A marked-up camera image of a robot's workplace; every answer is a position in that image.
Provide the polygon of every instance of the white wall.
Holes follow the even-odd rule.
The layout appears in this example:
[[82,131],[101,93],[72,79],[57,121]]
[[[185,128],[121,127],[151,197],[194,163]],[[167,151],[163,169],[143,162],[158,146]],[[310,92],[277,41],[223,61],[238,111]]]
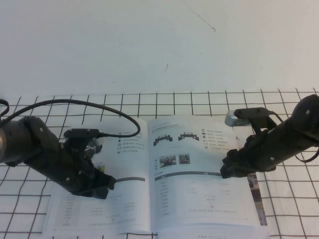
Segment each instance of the white wall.
[[318,12],[317,0],[2,0],[0,95],[318,87]]

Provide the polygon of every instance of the black wire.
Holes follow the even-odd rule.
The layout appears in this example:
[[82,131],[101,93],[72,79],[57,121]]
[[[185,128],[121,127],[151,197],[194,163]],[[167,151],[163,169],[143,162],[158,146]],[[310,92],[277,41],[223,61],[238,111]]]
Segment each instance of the black wire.
[[9,103],[8,103],[8,101],[5,101],[5,100],[2,100],[2,99],[0,99],[0,104],[2,104],[2,105],[5,105],[6,106],[6,109],[0,114],[0,120],[1,120],[1,117],[2,116],[4,116],[6,113],[8,113],[9,112],[9,110],[10,110],[10,106],[9,106]]
[[[22,114],[22,113],[24,113],[26,111],[29,111],[29,110],[34,109],[34,108],[39,107],[39,106],[56,104],[56,103],[69,103],[69,104],[76,104],[76,105],[85,105],[85,106],[91,106],[91,107],[100,108],[100,109],[103,109],[105,111],[110,111],[110,112],[113,112],[113,113],[115,113],[117,115],[123,116],[124,118],[127,118],[129,121],[131,121],[133,124],[135,124],[135,126],[138,129],[135,133],[128,134],[128,135],[100,133],[100,137],[128,138],[128,137],[133,137],[133,136],[139,134],[140,131],[141,131],[141,127],[140,127],[139,123],[137,123],[135,121],[135,119],[133,119],[132,117],[128,116],[127,114],[125,114],[123,112],[120,112],[120,111],[118,111],[116,109],[113,109],[113,108],[110,108],[110,107],[107,107],[107,106],[103,106],[103,105],[99,105],[99,104],[95,104],[95,103],[91,103],[91,102],[87,102],[87,101],[78,101],[78,100],[69,100],[69,99],[58,99],[58,100],[42,101],[42,102],[35,103],[33,105],[27,106],[27,107],[25,107],[25,108],[15,112],[15,113],[13,113],[8,118],[2,120],[0,122],[0,128],[2,128],[4,125],[6,125],[8,122],[10,122],[13,118],[19,116],[20,114]],[[7,106],[7,109],[0,114],[0,116],[3,116],[4,114],[6,114],[9,111],[9,104],[8,104],[7,101],[1,100],[1,99],[0,99],[0,104],[4,104],[4,105]]]
[[319,156],[319,148],[318,148],[317,152],[314,154],[314,156],[312,156],[310,159],[301,160],[297,157],[297,155],[295,155],[296,159],[298,159],[302,163],[309,163],[309,162],[313,161],[314,159],[316,159],[318,156]]
[[280,120],[281,123],[284,122],[276,112],[272,111],[271,113],[275,115]]

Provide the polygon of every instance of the black robotic arm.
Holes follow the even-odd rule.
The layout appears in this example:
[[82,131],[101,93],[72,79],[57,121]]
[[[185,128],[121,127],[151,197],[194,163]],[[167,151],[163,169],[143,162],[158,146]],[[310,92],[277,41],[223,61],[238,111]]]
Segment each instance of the black robotic arm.
[[[38,106],[70,103],[101,108],[119,114],[137,127],[137,131],[128,135],[107,134],[97,129],[70,129],[65,132],[67,139],[59,143],[58,138],[45,123],[37,117],[23,117],[12,120],[21,113]],[[8,103],[0,100],[7,109]],[[139,124],[130,116],[115,109],[77,100],[51,100],[40,102],[17,111],[0,121],[0,163],[15,167],[25,163],[52,181],[58,183],[73,195],[105,199],[108,190],[113,190],[116,180],[97,170],[91,158],[102,149],[103,137],[132,137],[140,132]]]
[[[239,151],[228,151],[220,169],[223,178],[245,177],[254,172],[269,172],[276,165],[305,151],[319,146],[319,97],[307,96],[295,107],[292,116],[276,125],[265,108],[239,109],[229,112],[225,123],[229,126],[251,124],[255,135]],[[310,162],[319,155],[302,162]]]

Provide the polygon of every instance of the printed image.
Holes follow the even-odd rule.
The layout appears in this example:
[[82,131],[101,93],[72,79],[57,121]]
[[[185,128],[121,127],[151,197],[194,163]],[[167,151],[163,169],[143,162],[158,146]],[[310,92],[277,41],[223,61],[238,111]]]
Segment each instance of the printed image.
[[168,140],[169,142],[172,142],[173,141],[173,138],[170,136],[170,135],[162,135],[162,136],[159,136],[155,139],[153,145],[156,146],[160,141],[162,140]]
[[187,138],[187,137],[193,138],[193,139],[199,141],[199,137],[197,137],[197,134],[193,134],[192,132],[190,132],[190,133],[184,132],[184,134],[180,134],[180,136],[178,137],[178,140],[182,140],[182,139]]
[[176,165],[176,156],[161,157],[159,161],[160,168]]
[[178,158],[179,164],[190,164],[189,154],[180,154]]

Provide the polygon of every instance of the book page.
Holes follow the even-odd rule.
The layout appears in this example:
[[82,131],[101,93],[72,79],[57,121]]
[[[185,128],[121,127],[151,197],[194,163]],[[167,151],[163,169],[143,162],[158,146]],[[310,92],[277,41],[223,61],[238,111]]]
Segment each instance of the book page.
[[149,122],[154,230],[191,224],[259,225],[247,178],[222,179],[222,159],[237,148],[224,122],[167,117]]
[[165,230],[158,233],[158,239],[270,239],[266,226],[209,226]]
[[[43,233],[48,236],[114,235],[150,231],[149,153],[147,123],[136,119],[141,133],[130,138],[104,138],[92,161],[96,168],[117,179],[107,198],[73,196],[55,185]],[[85,128],[131,134],[136,127],[125,118]]]

